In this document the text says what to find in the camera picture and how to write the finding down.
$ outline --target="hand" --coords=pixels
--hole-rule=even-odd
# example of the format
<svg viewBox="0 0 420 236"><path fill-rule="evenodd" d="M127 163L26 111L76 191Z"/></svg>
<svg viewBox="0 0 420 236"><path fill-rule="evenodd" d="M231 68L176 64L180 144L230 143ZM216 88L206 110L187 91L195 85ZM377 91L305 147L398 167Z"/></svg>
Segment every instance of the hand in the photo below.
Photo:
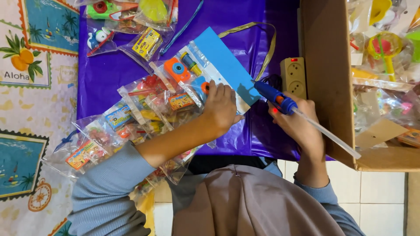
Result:
<svg viewBox="0 0 420 236"><path fill-rule="evenodd" d="M305 113L309 118L319 122L315 112L315 103L313 101L303 100L288 92L284 92L284 94L297 103L299 110ZM273 123L278 124L286 134L299 144L304 156L308 156L312 160L321 160L324 158L325 144L321 132L297 114L284 115L270 102L268 102L268 107L268 113L274 118Z"/></svg>
<svg viewBox="0 0 420 236"><path fill-rule="evenodd" d="M215 139L224 135L232 125L245 118L243 115L236 114L235 91L229 85L222 83L216 86L214 80L210 81L202 117L206 119L208 127L215 131Z"/></svg>

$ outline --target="electrical outlet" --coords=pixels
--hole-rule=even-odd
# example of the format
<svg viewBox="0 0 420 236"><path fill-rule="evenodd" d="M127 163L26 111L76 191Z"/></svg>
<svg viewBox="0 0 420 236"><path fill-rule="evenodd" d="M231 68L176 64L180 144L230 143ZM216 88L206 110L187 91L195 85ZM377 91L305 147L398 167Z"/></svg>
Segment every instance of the electrical outlet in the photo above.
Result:
<svg viewBox="0 0 420 236"><path fill-rule="evenodd" d="M286 58L280 62L283 90L306 99L305 61L303 58Z"/></svg>

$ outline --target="orange toy camera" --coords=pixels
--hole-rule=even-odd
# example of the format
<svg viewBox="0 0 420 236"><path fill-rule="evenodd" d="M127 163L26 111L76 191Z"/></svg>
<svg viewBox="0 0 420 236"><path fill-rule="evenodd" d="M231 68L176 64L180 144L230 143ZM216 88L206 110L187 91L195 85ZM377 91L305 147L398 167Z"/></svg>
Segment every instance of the orange toy camera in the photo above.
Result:
<svg viewBox="0 0 420 236"><path fill-rule="evenodd" d="M163 64L163 68L177 83L187 81L191 78L190 72L177 58L169 59Z"/></svg>

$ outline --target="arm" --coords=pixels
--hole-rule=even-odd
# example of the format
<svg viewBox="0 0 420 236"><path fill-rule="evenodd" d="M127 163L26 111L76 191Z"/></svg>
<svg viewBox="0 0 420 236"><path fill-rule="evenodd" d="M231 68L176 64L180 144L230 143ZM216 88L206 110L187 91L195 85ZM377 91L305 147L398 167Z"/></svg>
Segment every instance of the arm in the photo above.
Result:
<svg viewBox="0 0 420 236"><path fill-rule="evenodd" d="M318 122L313 101L300 99L287 92L285 94L297 103L303 113ZM364 236L354 219L338 205L327 174L322 134L300 116L283 115L270 103L268 112L273 117L273 123L277 123L302 149L294 183L327 210L346 236Z"/></svg>
<svg viewBox="0 0 420 236"><path fill-rule="evenodd" d="M89 169L76 182L70 233L78 236L145 236L145 215L128 194L169 159L226 133L242 116L229 86L210 83L204 113L178 129L137 146L126 143L112 157ZM179 137L185 142L174 143Z"/></svg>

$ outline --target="purple table cover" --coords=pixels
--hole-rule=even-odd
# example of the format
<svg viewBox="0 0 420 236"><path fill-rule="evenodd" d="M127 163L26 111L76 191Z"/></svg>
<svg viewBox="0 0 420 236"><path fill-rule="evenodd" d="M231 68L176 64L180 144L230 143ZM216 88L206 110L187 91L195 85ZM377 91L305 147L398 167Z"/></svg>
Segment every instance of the purple table cover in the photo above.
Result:
<svg viewBox="0 0 420 236"><path fill-rule="evenodd" d="M179 30L192 16L199 1L179 1ZM297 8L299 0L205 0L194 20L160 60L171 58L207 27L218 34L252 21L271 23L276 27L274 56L263 75L279 74L279 63L288 57L299 56L297 41ZM86 19L80 18L79 92L77 118L101 114L121 99L117 89L148 73L121 51L87 57ZM224 37L222 40L252 77L258 74L273 36L271 26L254 26ZM135 35L118 33L116 44L123 45ZM298 160L297 144L276 124L261 99L245 114L246 119L232 126L217 139L217 148L206 145L202 155L251 155Z"/></svg>

